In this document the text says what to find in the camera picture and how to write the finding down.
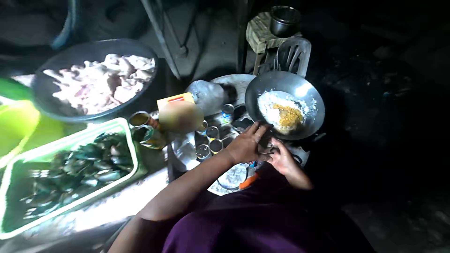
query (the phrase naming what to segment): black basin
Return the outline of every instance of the black basin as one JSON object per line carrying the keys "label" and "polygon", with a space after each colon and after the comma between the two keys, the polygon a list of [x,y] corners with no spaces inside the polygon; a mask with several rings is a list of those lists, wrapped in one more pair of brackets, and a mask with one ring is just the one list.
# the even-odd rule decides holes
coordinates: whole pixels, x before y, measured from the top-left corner
{"label": "black basin", "polygon": [[[137,55],[155,59],[155,74],[152,80],[144,84],[144,88],[132,99],[111,110],[82,115],[69,104],[61,102],[52,96],[54,92],[60,91],[59,87],[52,82],[54,79],[42,73],[45,69],[60,70],[70,68],[72,65],[84,65],[83,62],[102,62],[107,54]],[[139,110],[149,109],[150,104],[156,103],[155,89],[164,87],[164,83],[158,81],[160,75],[158,57],[153,50],[139,41],[131,39],[117,39],[106,41],[95,41],[70,47],[54,57],[50,58],[37,71],[31,83],[33,90],[33,103],[36,108],[48,117],[64,122],[105,122],[113,118],[128,118],[132,113]]]}

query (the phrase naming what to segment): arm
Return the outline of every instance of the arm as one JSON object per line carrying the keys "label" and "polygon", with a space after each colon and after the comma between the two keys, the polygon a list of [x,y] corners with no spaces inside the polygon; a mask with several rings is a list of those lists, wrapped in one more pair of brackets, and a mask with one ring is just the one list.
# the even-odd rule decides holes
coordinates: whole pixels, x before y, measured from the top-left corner
{"label": "arm", "polygon": [[167,220],[183,213],[202,190],[207,189],[232,166],[261,158],[257,153],[257,143],[269,128],[269,125],[260,127],[256,122],[226,149],[170,183],[124,227],[109,252],[159,250],[161,241],[155,238],[161,234],[160,229],[164,224],[169,224],[170,230],[173,225]]}

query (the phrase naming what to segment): open can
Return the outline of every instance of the open can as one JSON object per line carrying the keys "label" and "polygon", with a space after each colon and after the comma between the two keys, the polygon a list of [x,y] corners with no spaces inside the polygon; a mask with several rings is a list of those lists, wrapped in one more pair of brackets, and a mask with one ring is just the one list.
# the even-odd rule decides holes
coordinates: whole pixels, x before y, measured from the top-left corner
{"label": "open can", "polygon": [[202,125],[197,128],[197,133],[206,136],[206,129],[208,128],[208,122],[206,122],[206,120],[203,121]]}
{"label": "open can", "polygon": [[206,160],[212,156],[209,146],[206,144],[199,145],[195,151],[195,155],[200,160]]}
{"label": "open can", "polygon": [[133,113],[130,118],[128,118],[128,123],[132,125],[132,129],[143,125],[150,125],[156,130],[161,130],[161,125],[159,122],[153,119],[146,111],[138,111]]}
{"label": "open can", "polygon": [[206,129],[206,137],[211,142],[214,139],[219,138],[219,129],[216,126],[210,126]]}
{"label": "open can", "polygon": [[217,154],[224,149],[224,144],[221,140],[215,139],[209,143],[209,149],[211,150],[212,154]]}
{"label": "open can", "polygon": [[134,128],[131,132],[132,139],[149,149],[162,149],[167,143],[160,131],[149,125]]}

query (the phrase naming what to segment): cloth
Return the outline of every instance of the cloth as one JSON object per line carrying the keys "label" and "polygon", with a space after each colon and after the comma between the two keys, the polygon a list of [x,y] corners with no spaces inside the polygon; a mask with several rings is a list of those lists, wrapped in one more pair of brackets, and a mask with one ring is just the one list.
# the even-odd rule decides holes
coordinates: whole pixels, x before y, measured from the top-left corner
{"label": "cloth", "polygon": [[373,252],[345,214],[319,211],[311,204],[314,193],[291,188],[274,170],[266,170],[250,188],[183,217],[163,252]]}

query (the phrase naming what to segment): wok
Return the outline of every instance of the wok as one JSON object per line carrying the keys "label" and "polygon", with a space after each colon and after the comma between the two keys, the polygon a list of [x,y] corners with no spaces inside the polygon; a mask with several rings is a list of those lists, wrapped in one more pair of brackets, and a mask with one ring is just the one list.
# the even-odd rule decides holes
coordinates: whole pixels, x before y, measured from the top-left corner
{"label": "wok", "polygon": [[[155,59],[155,70],[152,79],[146,82],[143,89],[132,99],[102,113],[83,115],[69,104],[61,102],[59,99],[53,97],[53,93],[60,91],[60,88],[52,83],[54,81],[52,77],[42,73],[43,70],[60,70],[70,68],[72,65],[84,65],[83,62],[86,60],[91,62],[102,62],[107,54],[113,53],[124,56],[137,55]],[[43,115],[65,122],[100,123],[117,117],[128,118],[136,111],[150,109],[147,107],[151,104],[156,104],[156,99],[163,98],[154,98],[154,94],[156,94],[155,89],[160,89],[155,83],[155,77],[158,75],[158,66],[158,57],[153,50],[139,41],[117,39],[78,44],[58,53],[36,70],[35,77],[31,83],[33,103]]]}
{"label": "wok", "polygon": [[255,77],[245,91],[245,107],[254,121],[266,123],[258,106],[258,98],[266,91],[284,91],[296,100],[303,101],[309,111],[304,116],[305,124],[299,130],[283,135],[273,130],[275,136],[283,140],[300,140],[314,134],[324,122],[325,106],[318,91],[299,75],[285,71],[265,72]]}

